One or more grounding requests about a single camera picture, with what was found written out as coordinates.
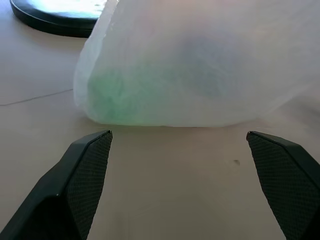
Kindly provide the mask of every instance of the black round base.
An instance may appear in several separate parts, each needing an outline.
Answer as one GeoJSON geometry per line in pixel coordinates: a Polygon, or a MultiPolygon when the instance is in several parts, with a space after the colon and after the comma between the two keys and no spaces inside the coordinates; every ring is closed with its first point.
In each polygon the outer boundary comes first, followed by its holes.
{"type": "Polygon", "coordinates": [[[106,0],[10,0],[14,15],[42,32],[88,38],[106,0]]]}

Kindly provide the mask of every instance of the black disc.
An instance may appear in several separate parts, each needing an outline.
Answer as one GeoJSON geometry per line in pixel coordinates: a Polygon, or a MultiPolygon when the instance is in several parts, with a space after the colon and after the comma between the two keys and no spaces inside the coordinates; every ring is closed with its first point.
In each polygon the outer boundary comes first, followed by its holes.
{"type": "Polygon", "coordinates": [[[106,0],[10,0],[14,15],[42,32],[87,38],[106,0]]]}

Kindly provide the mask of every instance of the beige table surface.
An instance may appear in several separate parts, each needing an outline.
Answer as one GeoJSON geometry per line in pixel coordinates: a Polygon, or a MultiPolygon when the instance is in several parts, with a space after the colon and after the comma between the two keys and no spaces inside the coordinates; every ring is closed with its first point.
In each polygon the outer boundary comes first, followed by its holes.
{"type": "Polygon", "coordinates": [[[0,13],[0,230],[71,142],[111,129],[89,240],[285,239],[246,133],[287,138],[320,160],[320,85],[262,119],[229,127],[101,126],[75,108],[69,90],[84,40],[22,25],[7,0],[0,13]]]}

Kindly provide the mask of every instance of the translucent plastic bag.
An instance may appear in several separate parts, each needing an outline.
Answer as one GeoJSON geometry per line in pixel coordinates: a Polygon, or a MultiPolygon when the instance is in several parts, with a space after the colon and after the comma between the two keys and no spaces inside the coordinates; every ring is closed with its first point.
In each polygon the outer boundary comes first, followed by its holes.
{"type": "Polygon", "coordinates": [[[96,122],[225,126],[320,76],[320,1],[108,0],[74,75],[96,122]]]}

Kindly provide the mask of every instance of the small dark spot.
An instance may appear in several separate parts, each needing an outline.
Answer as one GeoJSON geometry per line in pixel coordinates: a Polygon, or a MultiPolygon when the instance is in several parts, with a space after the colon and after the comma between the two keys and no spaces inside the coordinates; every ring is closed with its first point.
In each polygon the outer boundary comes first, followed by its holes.
{"type": "Polygon", "coordinates": [[[237,164],[238,166],[240,166],[240,161],[239,161],[239,160],[233,160],[233,162],[234,162],[235,164],[237,164]]]}

